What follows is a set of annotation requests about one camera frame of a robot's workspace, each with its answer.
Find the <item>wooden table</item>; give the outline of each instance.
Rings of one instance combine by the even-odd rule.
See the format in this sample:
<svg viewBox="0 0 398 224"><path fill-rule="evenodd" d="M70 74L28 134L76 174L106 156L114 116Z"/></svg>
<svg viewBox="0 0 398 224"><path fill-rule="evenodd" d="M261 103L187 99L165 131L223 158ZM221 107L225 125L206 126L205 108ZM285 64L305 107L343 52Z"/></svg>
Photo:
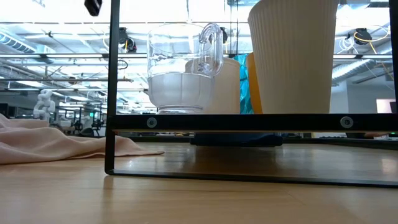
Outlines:
<svg viewBox="0 0 398 224"><path fill-rule="evenodd" d="M398 179L398 151L303 144L245 151L141 145L166 154L117 158L116 165L304 176L350 170L344 178ZM246 168L235 168L237 162ZM102 158L0 167L1 224L397 223L397 211L395 189L113 177L104 173Z"/></svg>

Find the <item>water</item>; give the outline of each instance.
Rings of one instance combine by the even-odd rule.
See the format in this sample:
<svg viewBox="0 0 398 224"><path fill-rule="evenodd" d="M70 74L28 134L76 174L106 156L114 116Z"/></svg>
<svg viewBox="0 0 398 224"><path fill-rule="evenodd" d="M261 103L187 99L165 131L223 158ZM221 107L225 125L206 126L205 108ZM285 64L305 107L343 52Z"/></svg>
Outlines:
<svg viewBox="0 0 398 224"><path fill-rule="evenodd" d="M150 101L159 113L201 113L214 79L192 73L161 73L148 78Z"/></svg>

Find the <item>black metal frame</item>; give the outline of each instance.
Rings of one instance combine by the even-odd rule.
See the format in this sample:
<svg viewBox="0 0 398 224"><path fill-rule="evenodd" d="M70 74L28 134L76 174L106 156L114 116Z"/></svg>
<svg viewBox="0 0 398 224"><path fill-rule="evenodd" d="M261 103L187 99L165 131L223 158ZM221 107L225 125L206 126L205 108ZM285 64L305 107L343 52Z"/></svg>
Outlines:
<svg viewBox="0 0 398 224"><path fill-rule="evenodd" d="M398 1L390 0L394 70L398 71ZM105 172L110 175L398 188L398 182L253 175L139 172L114 168L115 131L398 131L398 114L116 115L120 0L111 1ZM395 86L398 75L394 73Z"/></svg>

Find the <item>pink fabric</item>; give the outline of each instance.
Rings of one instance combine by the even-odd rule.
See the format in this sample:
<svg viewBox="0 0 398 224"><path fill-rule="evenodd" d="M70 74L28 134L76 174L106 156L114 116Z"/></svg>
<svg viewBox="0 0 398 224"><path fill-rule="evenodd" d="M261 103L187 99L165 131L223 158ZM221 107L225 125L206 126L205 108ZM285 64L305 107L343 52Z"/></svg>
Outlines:
<svg viewBox="0 0 398 224"><path fill-rule="evenodd" d="M0 164L81 159L105 155L105 138L66 136L46 121L7 119L0 114ZM116 136L115 156L158 155L128 138Z"/></svg>

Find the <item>teal object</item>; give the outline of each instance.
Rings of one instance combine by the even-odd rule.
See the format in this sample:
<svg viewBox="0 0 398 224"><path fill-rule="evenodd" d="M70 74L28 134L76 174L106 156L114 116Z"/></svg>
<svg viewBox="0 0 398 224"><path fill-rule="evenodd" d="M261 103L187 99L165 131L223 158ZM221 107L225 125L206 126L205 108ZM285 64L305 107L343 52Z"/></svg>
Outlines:
<svg viewBox="0 0 398 224"><path fill-rule="evenodd" d="M241 79L241 114L254 114L254 110L251 105L248 66L246 65L247 56L247 54L237 55L234 59L241 65L239 71Z"/></svg>

